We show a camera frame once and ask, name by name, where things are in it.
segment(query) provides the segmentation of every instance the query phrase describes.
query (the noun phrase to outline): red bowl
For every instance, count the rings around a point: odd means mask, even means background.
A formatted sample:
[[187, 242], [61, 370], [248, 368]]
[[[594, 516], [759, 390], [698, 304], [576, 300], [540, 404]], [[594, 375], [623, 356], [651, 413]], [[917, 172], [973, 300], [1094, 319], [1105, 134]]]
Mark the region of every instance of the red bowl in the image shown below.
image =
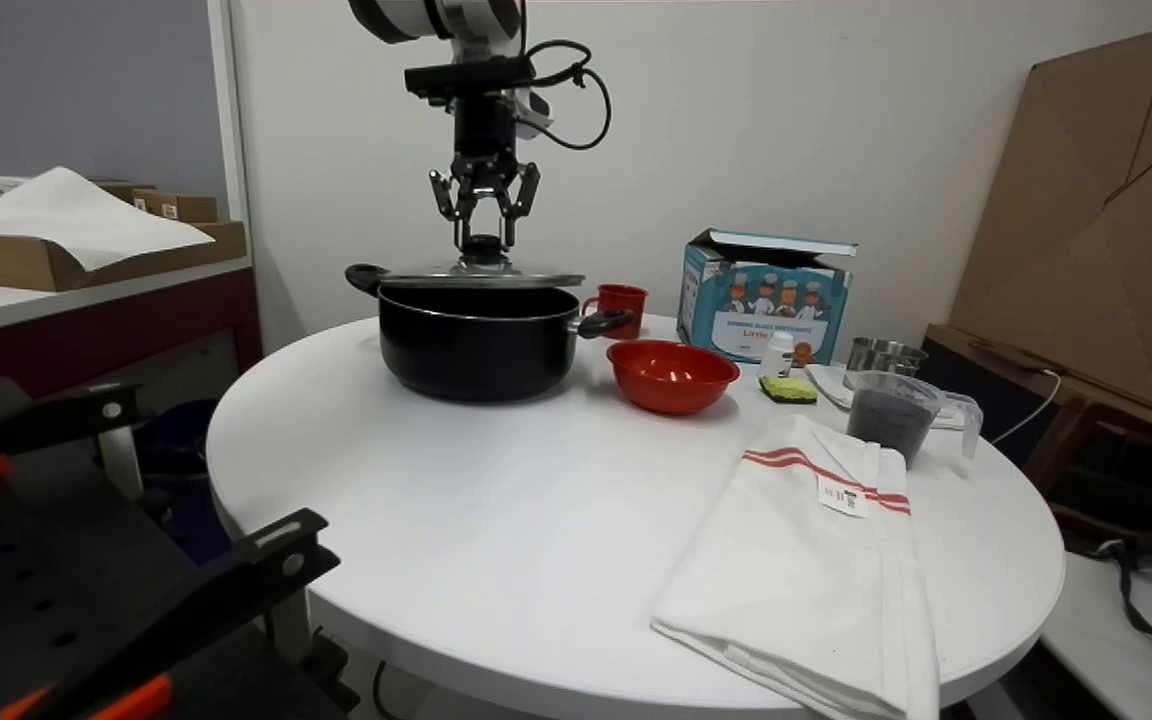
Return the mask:
[[612, 342], [609, 360], [623, 399], [658, 416], [705, 413], [738, 375], [730, 360], [669, 338]]

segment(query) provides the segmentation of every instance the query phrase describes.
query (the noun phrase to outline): black pot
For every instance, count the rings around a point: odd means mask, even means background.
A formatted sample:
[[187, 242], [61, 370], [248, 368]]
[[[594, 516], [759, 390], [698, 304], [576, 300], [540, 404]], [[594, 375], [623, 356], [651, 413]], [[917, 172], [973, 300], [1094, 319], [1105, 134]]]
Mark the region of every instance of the black pot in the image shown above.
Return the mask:
[[560, 289], [440, 289], [386, 284], [383, 266], [350, 264], [342, 281], [379, 300], [379, 356], [421, 396], [461, 404], [529, 399], [556, 386], [576, 356], [576, 330], [615, 327], [578, 316]]

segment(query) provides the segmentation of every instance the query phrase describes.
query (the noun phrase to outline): red cup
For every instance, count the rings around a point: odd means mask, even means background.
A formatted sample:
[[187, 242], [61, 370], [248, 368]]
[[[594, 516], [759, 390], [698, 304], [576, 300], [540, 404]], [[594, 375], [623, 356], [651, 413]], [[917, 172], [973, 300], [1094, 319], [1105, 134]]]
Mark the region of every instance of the red cup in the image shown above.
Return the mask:
[[623, 316], [623, 324], [609, 330], [615, 338], [636, 338], [642, 330], [642, 304], [647, 290], [633, 284], [601, 284], [601, 290], [583, 300], [587, 311]]

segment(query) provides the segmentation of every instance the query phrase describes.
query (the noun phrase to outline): white round table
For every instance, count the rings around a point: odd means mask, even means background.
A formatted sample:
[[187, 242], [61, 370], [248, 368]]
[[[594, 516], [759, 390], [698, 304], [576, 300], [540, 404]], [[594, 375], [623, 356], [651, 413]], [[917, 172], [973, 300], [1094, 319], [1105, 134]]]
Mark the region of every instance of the white round table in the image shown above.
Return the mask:
[[[544, 399], [470, 409], [398, 386], [374, 319], [317, 330], [218, 399], [214, 495], [238, 526], [317, 507], [338, 556], [313, 582], [317, 621], [440, 686], [540, 717], [783, 717], [795, 705], [647, 616], [738, 449], [792, 413], [832, 427], [845, 413], [769, 404], [744, 370], [705, 416], [647, 416], [618, 399], [605, 347], [578, 338]], [[951, 449], [933, 431], [913, 468], [943, 705], [1000, 681], [1062, 582], [1035, 488], [993, 444], [961, 476]]]

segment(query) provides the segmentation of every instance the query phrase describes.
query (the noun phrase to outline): pot lid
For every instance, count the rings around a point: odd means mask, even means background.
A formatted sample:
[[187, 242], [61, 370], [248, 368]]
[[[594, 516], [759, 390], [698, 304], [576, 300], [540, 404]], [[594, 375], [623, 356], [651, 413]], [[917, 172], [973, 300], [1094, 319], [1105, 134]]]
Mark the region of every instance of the pot lid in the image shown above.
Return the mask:
[[498, 261], [457, 261], [431, 266], [402, 266], [383, 275], [386, 289], [576, 289], [583, 275], [556, 266], [520, 266]]

